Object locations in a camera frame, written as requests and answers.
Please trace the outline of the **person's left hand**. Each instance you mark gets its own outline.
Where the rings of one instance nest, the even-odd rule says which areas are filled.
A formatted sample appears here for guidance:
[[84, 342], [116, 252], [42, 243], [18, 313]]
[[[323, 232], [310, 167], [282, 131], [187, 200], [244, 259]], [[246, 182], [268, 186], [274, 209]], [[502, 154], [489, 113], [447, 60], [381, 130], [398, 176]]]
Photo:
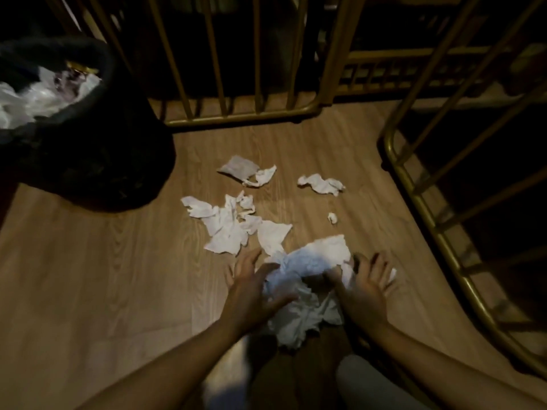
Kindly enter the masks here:
[[297, 294], [281, 290], [272, 296], [263, 294], [267, 276], [278, 268], [276, 263], [264, 263], [256, 269], [261, 248], [247, 250], [240, 255], [233, 266], [227, 265], [224, 276], [228, 296], [224, 303], [219, 322], [223, 331], [233, 341], [263, 325], [274, 315], [266, 315], [266, 302], [285, 294]]

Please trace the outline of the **gold shiny wrapper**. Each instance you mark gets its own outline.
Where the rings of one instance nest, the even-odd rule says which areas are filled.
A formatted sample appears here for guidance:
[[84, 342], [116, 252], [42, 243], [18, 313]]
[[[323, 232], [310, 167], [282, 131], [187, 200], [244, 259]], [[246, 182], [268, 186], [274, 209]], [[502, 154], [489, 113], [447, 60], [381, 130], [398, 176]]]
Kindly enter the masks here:
[[98, 75], [99, 69], [96, 68], [90, 68], [85, 65], [82, 65], [80, 63], [74, 62], [74, 61], [66, 61], [66, 66], [68, 69], [71, 69], [72, 71], [79, 72], [82, 74], [92, 74], [92, 75]]

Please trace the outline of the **person's right hand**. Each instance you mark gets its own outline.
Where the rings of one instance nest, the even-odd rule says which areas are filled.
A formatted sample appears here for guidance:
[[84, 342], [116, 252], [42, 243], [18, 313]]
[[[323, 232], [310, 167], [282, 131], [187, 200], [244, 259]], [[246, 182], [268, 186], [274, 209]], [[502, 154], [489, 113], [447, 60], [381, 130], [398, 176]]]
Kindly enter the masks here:
[[387, 283], [375, 284], [370, 280], [374, 257], [375, 254], [369, 260], [360, 253], [353, 255], [353, 276], [350, 283], [345, 285], [348, 294], [336, 296], [345, 314], [359, 330], [370, 339], [376, 340], [389, 327], [385, 293], [390, 282], [393, 265], [387, 256]]

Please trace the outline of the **triangular white tissue piece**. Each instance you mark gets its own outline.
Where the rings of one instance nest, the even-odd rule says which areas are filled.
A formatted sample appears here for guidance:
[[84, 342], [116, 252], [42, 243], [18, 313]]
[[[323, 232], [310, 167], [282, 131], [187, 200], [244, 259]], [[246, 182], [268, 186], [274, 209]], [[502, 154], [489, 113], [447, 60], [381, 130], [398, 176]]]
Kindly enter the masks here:
[[284, 255], [283, 241], [292, 227], [292, 224], [263, 220], [257, 230], [258, 242], [263, 251], [269, 256]]

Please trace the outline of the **person's right forearm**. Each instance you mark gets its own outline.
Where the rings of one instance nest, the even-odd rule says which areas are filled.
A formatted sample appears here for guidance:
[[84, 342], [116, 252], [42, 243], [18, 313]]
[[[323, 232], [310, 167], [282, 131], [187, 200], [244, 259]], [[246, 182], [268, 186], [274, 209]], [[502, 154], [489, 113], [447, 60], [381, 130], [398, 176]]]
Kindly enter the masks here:
[[360, 330], [451, 410], [547, 410], [535, 397], [397, 330], [387, 322]]

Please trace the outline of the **person's grey trouser leg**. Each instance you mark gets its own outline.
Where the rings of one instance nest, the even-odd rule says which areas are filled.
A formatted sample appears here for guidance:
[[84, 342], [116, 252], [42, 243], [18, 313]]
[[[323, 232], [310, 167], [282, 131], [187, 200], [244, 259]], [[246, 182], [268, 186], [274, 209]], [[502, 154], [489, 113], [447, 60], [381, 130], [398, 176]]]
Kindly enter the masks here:
[[340, 361], [335, 379], [347, 410], [430, 410], [358, 355]]

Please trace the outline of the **black trash bag bin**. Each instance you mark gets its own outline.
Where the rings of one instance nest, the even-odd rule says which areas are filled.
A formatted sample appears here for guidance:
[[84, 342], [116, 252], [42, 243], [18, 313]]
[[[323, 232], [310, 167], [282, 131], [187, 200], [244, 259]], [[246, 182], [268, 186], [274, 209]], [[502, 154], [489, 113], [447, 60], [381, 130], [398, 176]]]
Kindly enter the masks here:
[[50, 117], [0, 129], [0, 178], [57, 194], [98, 212], [116, 213], [157, 198], [175, 164], [171, 132], [109, 46], [83, 36], [0, 43], [0, 81], [26, 88], [38, 68], [66, 62], [97, 69], [101, 82]]

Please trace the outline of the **grey tissue piece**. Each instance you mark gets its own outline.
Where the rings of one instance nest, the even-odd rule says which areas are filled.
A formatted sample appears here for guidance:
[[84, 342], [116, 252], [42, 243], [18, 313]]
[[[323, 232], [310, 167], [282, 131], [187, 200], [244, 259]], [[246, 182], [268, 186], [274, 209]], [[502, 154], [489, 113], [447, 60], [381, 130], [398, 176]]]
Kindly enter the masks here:
[[259, 170], [260, 167], [254, 162], [239, 155], [234, 155], [227, 163], [218, 168], [217, 172], [235, 178], [240, 182], [244, 182], [256, 175]]

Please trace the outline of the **long crumpled white tissue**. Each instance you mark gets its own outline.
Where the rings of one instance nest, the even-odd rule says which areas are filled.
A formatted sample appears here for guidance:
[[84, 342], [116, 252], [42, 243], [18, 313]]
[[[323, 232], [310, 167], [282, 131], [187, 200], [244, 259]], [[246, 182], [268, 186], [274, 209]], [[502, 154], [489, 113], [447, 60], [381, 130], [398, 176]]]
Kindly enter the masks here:
[[345, 190], [343, 183], [337, 179], [324, 179], [320, 174], [312, 174], [311, 176], [301, 176], [297, 179], [299, 187], [310, 186], [311, 189], [319, 194], [332, 194], [338, 196], [339, 193]]

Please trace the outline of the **white plastic trash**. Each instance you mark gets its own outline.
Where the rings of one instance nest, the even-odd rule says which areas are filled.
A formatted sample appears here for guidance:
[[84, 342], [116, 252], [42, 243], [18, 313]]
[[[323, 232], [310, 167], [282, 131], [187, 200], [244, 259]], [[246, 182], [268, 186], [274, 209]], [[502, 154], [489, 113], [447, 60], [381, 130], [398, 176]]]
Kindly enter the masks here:
[[39, 67], [39, 81], [16, 91], [0, 82], [0, 129], [15, 129], [39, 117], [51, 117], [84, 99], [102, 83], [98, 75], [66, 68], [60, 72]]

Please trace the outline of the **flat torn white tissue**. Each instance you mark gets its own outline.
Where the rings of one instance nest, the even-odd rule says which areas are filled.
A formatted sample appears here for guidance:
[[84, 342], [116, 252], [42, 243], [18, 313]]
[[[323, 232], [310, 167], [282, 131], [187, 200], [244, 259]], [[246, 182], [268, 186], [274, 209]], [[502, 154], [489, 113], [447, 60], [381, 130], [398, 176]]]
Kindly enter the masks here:
[[244, 191], [236, 197], [226, 194], [224, 206], [213, 206], [193, 196], [183, 197], [181, 202], [190, 217], [205, 225], [210, 240], [204, 248], [215, 254], [236, 256], [263, 222], [256, 216], [253, 196]]

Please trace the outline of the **gold metal low rail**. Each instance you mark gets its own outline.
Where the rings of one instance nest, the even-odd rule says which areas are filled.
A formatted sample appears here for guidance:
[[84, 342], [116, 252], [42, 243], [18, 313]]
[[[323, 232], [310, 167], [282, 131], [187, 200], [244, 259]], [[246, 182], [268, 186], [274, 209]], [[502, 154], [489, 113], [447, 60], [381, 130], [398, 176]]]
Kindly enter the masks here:
[[[423, 90], [461, 85], [490, 49], [491, 46], [449, 48]], [[334, 97], [404, 93], [426, 68], [433, 51], [433, 48], [351, 51]]]

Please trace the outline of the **gold metal bed frame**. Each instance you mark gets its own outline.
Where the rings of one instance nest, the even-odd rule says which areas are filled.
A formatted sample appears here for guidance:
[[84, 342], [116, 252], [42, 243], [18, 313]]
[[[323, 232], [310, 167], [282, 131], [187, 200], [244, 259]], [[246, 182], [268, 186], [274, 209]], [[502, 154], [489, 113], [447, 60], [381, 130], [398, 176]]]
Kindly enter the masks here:
[[[513, 365], [547, 381], [547, 69], [473, 102], [547, 38], [547, 0], [461, 0], [383, 130], [389, 170]], [[455, 88], [423, 90], [451, 47], [491, 46]]]
[[105, 41], [170, 127], [301, 120], [332, 103], [366, 0], [44, 0]]

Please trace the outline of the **large white tissue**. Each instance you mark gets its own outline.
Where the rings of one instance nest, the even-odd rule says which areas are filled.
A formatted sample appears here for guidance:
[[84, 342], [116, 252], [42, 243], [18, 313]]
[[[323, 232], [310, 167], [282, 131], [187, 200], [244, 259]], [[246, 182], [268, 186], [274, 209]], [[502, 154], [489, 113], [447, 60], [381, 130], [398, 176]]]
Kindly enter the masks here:
[[[288, 290], [297, 293], [298, 299], [289, 303], [268, 321], [268, 330], [276, 336], [279, 346], [289, 350], [299, 349], [309, 332], [318, 332], [323, 324], [341, 326], [345, 318], [335, 291], [323, 272], [331, 269], [343, 271], [343, 283], [352, 279], [353, 255], [340, 235], [316, 240], [290, 254], [277, 254], [266, 263], [276, 263], [263, 287], [265, 296]], [[397, 270], [393, 268], [387, 289], [393, 284]]]

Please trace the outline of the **small crumpled white tissue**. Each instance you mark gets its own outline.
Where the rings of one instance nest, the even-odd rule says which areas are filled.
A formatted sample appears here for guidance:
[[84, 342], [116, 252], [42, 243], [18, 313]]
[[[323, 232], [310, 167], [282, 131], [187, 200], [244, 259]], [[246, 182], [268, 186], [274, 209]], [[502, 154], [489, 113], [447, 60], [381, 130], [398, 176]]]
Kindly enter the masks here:
[[273, 175], [277, 171], [277, 166], [274, 165], [268, 169], [260, 169], [256, 173], [252, 174], [251, 177], [254, 177], [254, 181], [250, 179], [245, 179], [242, 184], [246, 187], [259, 188], [269, 183]]

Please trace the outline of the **person's left forearm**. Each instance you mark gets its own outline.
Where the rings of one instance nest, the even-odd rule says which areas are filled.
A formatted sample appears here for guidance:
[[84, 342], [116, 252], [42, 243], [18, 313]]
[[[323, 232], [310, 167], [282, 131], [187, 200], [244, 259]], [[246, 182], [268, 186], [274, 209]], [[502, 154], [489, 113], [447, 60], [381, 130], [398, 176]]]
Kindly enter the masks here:
[[208, 329], [97, 393], [76, 410], [175, 410], [242, 337], [219, 319]]

